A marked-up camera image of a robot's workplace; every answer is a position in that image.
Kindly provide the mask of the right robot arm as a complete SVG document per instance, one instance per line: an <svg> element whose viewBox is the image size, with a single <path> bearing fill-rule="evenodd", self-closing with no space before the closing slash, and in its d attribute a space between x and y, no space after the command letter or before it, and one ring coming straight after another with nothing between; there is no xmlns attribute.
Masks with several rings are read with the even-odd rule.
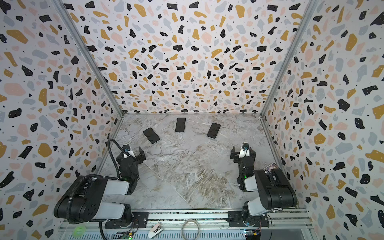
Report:
<svg viewBox="0 0 384 240"><path fill-rule="evenodd" d="M245 202L241 221L246 226L262 223L262 216L274 210L284 210L297 205L297 196L280 168L255 169L256 152L248 143L239 151L232 148L230 159L238 165L237 185L243 192L256 192L258 197Z"/></svg>

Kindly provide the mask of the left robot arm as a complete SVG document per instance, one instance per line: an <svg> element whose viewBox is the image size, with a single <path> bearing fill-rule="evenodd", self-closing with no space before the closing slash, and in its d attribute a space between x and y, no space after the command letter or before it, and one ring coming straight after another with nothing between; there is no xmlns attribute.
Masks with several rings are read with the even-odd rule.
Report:
<svg viewBox="0 0 384 240"><path fill-rule="evenodd" d="M109 203L103 199L105 196L133 194L140 179L139 164L145 160L146 155L142 148L135 155L129 145L124 145L116 159L120 176L78 176L56 204L54 216L65 219L70 224L109 220L119 227L127 227L136 223L129 204Z"/></svg>

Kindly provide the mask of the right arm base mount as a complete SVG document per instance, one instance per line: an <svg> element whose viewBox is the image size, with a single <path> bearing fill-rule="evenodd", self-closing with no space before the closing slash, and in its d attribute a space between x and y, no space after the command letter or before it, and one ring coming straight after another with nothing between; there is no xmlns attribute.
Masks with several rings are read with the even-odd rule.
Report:
<svg viewBox="0 0 384 240"><path fill-rule="evenodd" d="M269 221L266 216L250 216L246 215L242 211L229 211L227 222L230 228L235 227L269 227Z"/></svg>

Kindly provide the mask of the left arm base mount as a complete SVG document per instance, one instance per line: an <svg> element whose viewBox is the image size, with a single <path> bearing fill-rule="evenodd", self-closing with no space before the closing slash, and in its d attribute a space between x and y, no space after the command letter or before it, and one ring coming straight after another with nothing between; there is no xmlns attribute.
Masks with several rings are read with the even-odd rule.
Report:
<svg viewBox="0 0 384 240"><path fill-rule="evenodd" d="M105 229L135 230L145 229L149 220L149 212L131 212L121 219L110 220L105 223Z"/></svg>

